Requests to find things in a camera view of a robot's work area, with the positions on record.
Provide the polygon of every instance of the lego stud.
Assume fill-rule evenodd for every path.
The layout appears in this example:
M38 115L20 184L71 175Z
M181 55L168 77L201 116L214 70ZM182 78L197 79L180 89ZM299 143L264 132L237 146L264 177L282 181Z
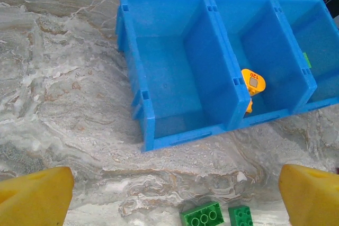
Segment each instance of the lego stud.
M208 216L206 214L203 214L200 216L200 221L205 224L208 222Z
M211 220L215 220L217 218L217 213L215 211L210 211L208 216Z
M199 226L200 221L198 218L193 218L191 221L192 226Z

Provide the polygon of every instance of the green lego brick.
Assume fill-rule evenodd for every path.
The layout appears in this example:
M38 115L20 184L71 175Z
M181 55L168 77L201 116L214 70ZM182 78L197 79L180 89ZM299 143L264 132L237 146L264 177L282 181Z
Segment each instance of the green lego brick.
M228 208L231 226L253 226L251 211L248 206Z
M212 202L203 206L180 213L183 226L216 226L224 222L219 202Z

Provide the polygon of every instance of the storage bin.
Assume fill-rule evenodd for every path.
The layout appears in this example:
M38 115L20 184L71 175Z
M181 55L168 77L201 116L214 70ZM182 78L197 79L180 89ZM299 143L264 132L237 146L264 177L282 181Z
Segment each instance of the storage bin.
M208 0L120 2L118 45L144 150L215 134L210 126L239 126L250 97Z
M278 119L304 106L316 83L274 1L211 2L240 69L250 69L266 81L266 89L253 96L253 112L245 115L240 127Z
M339 32L323 0L277 0L310 62L318 88L307 112L339 102Z

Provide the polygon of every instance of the marble floor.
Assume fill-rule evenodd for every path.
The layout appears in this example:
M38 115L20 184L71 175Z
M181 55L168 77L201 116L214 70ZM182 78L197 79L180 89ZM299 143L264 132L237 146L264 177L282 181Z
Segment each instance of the marble floor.
M334 171L339 106L140 153L114 35L118 0L0 0L0 180L71 167L66 226L180 225L219 201L254 225L288 225L283 164Z

